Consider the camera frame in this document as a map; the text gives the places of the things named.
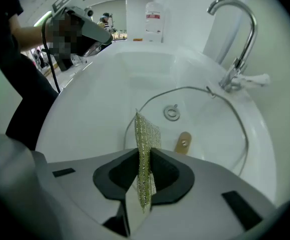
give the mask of sink drain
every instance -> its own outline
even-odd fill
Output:
[[[169,120],[169,121],[176,121],[180,117],[180,112],[179,109],[177,108],[177,105],[175,106],[167,106],[164,108],[164,116]]]

